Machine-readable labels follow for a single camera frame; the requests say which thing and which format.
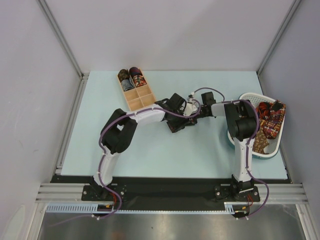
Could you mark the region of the dark paisley tie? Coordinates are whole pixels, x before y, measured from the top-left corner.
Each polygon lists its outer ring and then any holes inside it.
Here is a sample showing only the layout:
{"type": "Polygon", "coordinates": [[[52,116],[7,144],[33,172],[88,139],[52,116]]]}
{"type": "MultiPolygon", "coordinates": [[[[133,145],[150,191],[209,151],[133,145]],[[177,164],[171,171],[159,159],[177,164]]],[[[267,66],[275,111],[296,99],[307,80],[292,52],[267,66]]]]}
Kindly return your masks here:
{"type": "Polygon", "coordinates": [[[177,133],[183,130],[185,127],[188,127],[188,123],[177,124],[177,123],[168,123],[168,127],[172,133],[177,133]]]}

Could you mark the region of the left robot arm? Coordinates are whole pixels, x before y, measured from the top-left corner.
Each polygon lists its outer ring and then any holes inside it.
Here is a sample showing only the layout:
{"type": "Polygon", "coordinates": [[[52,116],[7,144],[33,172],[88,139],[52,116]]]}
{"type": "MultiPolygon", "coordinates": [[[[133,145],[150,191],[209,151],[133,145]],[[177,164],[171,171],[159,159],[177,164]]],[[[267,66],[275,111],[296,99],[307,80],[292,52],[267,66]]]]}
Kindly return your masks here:
{"type": "Polygon", "coordinates": [[[118,158],[130,146],[137,127],[165,121],[169,130],[176,133],[187,125],[193,125],[200,112],[201,104],[198,100],[185,100],[176,93],[170,99],[158,100],[136,111],[116,109],[103,127],[98,140],[102,157],[93,177],[97,184],[93,187],[92,194],[99,200],[105,200],[109,195],[120,197],[108,185],[113,180],[118,158]]]}

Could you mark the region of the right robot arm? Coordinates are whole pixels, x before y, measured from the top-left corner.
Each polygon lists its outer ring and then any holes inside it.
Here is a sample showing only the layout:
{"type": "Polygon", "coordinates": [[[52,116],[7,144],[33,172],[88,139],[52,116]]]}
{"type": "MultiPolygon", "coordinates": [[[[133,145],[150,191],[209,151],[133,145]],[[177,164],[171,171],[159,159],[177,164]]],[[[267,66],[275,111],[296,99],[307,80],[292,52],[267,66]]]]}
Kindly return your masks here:
{"type": "Polygon", "coordinates": [[[227,130],[234,141],[235,163],[231,174],[229,194],[242,201],[254,190],[252,152],[259,130],[258,114],[248,100],[216,102],[212,92],[201,95],[200,116],[225,117],[227,130]]]}

